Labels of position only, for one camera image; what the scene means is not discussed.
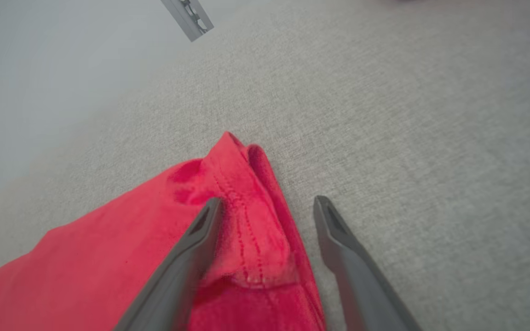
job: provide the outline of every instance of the red cloth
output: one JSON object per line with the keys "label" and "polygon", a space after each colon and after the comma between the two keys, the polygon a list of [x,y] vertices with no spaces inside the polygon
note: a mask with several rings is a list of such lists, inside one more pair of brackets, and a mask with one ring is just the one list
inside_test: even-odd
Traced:
{"label": "red cloth", "polygon": [[265,153],[226,133],[0,268],[0,330],[110,330],[211,197],[216,258],[189,330],[324,330],[310,264]]}

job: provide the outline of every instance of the gray textured surface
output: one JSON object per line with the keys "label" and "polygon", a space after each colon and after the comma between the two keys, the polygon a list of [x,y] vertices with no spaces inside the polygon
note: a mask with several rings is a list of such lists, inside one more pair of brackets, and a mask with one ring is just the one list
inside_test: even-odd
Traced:
{"label": "gray textured surface", "polygon": [[160,76],[0,192],[0,265],[230,130],[267,152],[333,329],[316,194],[424,329],[530,330],[530,0],[272,0]]}

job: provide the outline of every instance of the fabric fold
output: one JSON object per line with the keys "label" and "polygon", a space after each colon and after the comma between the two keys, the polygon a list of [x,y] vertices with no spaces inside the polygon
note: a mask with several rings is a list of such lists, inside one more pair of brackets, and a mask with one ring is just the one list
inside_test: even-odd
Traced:
{"label": "fabric fold", "polygon": [[203,159],[48,231],[0,268],[0,330],[109,330],[205,202],[225,214],[190,330],[323,330],[310,264],[271,165],[226,132]]}

